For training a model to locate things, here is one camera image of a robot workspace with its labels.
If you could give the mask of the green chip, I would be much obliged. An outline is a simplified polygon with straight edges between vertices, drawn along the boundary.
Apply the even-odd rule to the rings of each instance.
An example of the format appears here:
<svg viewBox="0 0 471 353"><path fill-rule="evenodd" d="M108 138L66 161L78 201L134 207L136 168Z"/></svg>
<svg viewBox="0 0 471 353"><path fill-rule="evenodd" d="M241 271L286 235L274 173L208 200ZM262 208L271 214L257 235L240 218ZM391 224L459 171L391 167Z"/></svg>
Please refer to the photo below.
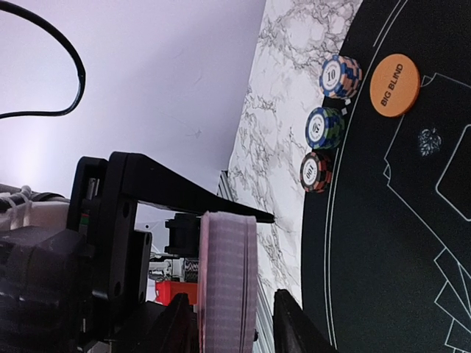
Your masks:
<svg viewBox="0 0 471 353"><path fill-rule="evenodd" d="M305 124L305 138L312 149L334 149L340 144L345 120L340 110L317 107L311 111Z"/></svg>

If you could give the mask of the orange big blind button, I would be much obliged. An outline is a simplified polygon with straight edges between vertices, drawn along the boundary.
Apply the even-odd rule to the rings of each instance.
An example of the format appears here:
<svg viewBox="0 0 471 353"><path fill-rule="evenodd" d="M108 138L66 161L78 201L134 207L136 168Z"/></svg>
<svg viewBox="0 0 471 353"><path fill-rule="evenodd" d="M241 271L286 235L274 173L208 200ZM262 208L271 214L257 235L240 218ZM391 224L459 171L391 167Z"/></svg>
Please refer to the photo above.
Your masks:
<svg viewBox="0 0 471 353"><path fill-rule="evenodd" d="M380 115L397 118L412 108L420 87L416 64L404 54L391 54L382 59L373 72L370 100Z"/></svg>

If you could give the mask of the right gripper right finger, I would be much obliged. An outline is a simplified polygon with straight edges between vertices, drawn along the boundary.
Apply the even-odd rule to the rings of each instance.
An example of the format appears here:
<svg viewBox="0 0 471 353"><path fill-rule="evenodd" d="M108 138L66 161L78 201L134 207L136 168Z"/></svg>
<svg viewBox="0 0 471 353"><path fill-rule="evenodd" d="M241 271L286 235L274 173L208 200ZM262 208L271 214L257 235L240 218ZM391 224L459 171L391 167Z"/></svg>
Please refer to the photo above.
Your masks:
<svg viewBox="0 0 471 353"><path fill-rule="evenodd" d="M288 290L275 292L272 318L276 352L337 352Z"/></svg>

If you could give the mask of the red playing card deck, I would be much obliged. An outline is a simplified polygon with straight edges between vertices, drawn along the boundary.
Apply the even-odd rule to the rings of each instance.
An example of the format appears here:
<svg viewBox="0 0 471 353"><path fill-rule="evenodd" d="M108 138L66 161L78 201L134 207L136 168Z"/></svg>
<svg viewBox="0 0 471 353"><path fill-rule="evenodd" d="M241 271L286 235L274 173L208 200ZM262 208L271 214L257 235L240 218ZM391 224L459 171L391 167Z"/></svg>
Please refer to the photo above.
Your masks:
<svg viewBox="0 0 471 353"><path fill-rule="evenodd" d="M199 350L251 352L258 287L255 217L202 216L198 275Z"/></svg>

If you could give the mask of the grey chip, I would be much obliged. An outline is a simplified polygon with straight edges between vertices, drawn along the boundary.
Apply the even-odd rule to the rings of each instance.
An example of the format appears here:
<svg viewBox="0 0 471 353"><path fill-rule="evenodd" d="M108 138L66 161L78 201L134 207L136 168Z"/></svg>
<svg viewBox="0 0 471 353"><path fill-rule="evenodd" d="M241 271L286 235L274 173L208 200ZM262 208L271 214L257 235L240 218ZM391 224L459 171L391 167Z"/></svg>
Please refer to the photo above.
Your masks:
<svg viewBox="0 0 471 353"><path fill-rule="evenodd" d="M322 65L319 87L331 99L351 99L360 88L363 71L353 58L334 54Z"/></svg>

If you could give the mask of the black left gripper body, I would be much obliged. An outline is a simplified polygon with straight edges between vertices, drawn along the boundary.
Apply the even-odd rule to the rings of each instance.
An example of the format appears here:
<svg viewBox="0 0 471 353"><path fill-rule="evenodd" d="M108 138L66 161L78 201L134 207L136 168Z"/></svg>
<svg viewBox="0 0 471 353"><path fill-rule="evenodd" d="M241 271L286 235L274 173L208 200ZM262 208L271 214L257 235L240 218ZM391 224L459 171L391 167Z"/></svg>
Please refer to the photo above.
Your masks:
<svg viewBox="0 0 471 353"><path fill-rule="evenodd" d="M145 302L152 233L139 204L171 210L162 263L195 260L196 282L178 282L198 326L201 218L270 213L223 199L143 154L83 157L70 199L1 187L1 350L111 352L110 338Z"/></svg>

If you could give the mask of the red chip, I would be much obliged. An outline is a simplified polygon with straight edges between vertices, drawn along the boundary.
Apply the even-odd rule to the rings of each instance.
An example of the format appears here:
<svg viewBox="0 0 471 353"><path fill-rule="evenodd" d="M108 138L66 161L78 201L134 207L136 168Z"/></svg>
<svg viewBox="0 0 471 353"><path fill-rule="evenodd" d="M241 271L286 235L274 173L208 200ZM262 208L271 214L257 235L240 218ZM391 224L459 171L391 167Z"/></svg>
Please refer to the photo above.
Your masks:
<svg viewBox="0 0 471 353"><path fill-rule="evenodd" d="M322 193L330 185L333 162L324 151L312 151L304 156L300 166L300 183L307 193Z"/></svg>

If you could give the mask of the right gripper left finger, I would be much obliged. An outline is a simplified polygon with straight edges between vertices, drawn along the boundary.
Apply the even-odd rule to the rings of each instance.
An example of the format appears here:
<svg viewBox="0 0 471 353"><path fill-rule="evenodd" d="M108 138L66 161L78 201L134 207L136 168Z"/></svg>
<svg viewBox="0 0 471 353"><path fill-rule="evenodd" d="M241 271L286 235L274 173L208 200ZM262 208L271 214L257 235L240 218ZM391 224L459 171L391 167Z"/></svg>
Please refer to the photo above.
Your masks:
<svg viewBox="0 0 471 353"><path fill-rule="evenodd" d="M111 336L110 350L124 353L198 352L197 317L188 295L178 293L167 306L143 303Z"/></svg>

